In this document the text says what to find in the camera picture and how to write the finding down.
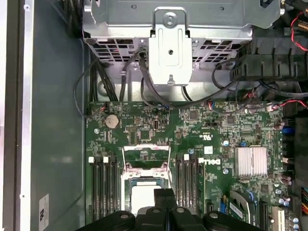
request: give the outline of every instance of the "gray panel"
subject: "gray panel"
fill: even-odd
[[[33,47],[31,230],[39,230],[38,205],[46,194],[45,230],[75,230],[85,215],[84,124],[74,107],[73,84],[83,71],[84,51],[48,0],[35,1]],[[80,86],[80,104],[82,91]]]

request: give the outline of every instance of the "metal bracket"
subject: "metal bracket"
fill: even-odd
[[[154,85],[188,85],[193,71],[192,39],[183,10],[158,9],[149,38],[149,72]]]

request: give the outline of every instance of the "sticker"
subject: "sticker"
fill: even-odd
[[[205,155],[213,154],[213,146],[204,146],[204,154]]]
[[[38,231],[43,231],[49,224],[49,194],[38,203]]]
[[[234,204],[230,203],[230,209],[232,209],[241,219],[243,219],[243,213],[234,206]]]

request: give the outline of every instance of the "red wire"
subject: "red wire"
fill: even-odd
[[[300,15],[302,15],[302,14],[303,14],[303,12],[298,13],[298,15],[295,17],[295,19],[293,19],[293,21],[291,22],[291,41],[292,41],[297,47],[299,47],[300,49],[302,49],[303,51],[308,51],[307,48],[303,47],[300,43],[298,43],[298,42],[296,42],[296,41],[294,40],[294,29],[293,29],[293,26],[294,26],[294,23],[298,20],[298,17],[299,17]]]

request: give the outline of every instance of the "silver heatsink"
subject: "silver heatsink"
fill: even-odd
[[[235,175],[264,176],[268,174],[265,147],[235,148]]]

